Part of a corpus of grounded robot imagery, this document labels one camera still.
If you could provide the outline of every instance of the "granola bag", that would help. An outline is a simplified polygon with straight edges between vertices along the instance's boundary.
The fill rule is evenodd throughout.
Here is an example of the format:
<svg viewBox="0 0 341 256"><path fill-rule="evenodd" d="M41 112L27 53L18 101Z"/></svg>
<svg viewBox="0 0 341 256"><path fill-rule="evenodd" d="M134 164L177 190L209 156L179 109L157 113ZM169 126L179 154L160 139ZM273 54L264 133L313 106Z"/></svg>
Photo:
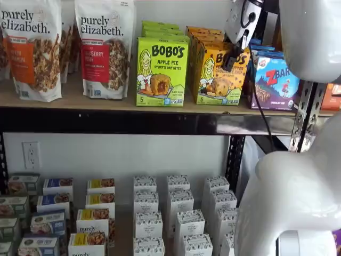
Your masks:
<svg viewBox="0 0 341 256"><path fill-rule="evenodd" d="M20 99L61 98L60 0L0 0L0 21Z"/></svg>
<svg viewBox="0 0 341 256"><path fill-rule="evenodd" d="M59 45L60 77L66 83L75 21L75 1L61 0L62 4L62 37Z"/></svg>
<svg viewBox="0 0 341 256"><path fill-rule="evenodd" d="M75 0L84 95L127 97L135 6L132 0Z"/></svg>

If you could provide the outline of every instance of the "electrical outlet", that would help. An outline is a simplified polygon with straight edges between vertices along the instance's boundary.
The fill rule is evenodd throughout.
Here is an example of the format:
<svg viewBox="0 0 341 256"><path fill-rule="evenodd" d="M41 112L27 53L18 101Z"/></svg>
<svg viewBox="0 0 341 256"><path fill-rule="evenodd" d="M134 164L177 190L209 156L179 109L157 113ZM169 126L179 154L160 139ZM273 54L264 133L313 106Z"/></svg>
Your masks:
<svg viewBox="0 0 341 256"><path fill-rule="evenodd" d="M40 169L40 143L35 142L23 142L23 155L25 159L26 169Z"/></svg>

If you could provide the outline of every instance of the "metal shelving unit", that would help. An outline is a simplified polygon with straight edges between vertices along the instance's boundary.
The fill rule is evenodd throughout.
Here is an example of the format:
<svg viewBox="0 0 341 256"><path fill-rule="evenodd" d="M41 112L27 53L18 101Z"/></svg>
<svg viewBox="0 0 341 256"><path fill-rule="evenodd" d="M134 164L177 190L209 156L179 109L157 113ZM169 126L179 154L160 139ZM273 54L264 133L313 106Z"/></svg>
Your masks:
<svg viewBox="0 0 341 256"><path fill-rule="evenodd" d="M291 151L300 151L303 140L309 143L326 117L334 114L325 112L319 118L321 104L312 111L312 105L323 99L321 88L322 85L305 83L297 114L264 112L273 135L291 136ZM194 104L187 92L183 108L137 107L135 91L131 88L128 98L122 101L83 96L79 75L71 75L62 90L63 98L51 103L24 101L18 98L12 82L0 83L2 193L6 192L8 179L4 132L230 135L226 176L232 188L238 180L245 136L265 135L262 137L266 138L268 134L259 111L249 109L243 99L238 106L200 106Z"/></svg>

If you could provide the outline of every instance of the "white wall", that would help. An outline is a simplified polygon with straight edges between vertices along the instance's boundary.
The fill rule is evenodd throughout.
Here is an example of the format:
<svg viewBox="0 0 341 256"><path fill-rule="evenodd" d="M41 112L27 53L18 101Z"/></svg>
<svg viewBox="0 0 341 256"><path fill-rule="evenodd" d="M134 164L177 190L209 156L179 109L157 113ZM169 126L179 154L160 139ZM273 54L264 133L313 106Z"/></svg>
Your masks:
<svg viewBox="0 0 341 256"><path fill-rule="evenodd" d="M116 202L131 203L132 177L158 177L160 197L167 174L187 174L195 199L201 199L203 177L225 173L227 143L220 136L98 135L5 133L9 173L25 169L22 142L39 141L43 178L75 178L76 202L82 207L86 181L116 179Z"/></svg>

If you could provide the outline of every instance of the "cartoon woman illustration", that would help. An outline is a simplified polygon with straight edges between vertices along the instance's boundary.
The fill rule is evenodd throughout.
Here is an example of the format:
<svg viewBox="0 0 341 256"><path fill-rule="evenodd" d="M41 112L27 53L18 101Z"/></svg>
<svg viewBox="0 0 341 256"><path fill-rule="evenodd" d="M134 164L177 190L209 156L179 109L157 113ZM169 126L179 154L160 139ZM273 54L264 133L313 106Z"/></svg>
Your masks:
<svg viewBox="0 0 341 256"><path fill-rule="evenodd" d="M212 57L205 61L204 68L201 73L200 88L206 88L213 82L214 59Z"/></svg>
<svg viewBox="0 0 341 256"><path fill-rule="evenodd" d="M151 55L148 50L143 50L139 57L137 66L137 85L138 90L144 94L152 95L150 88L151 71Z"/></svg>

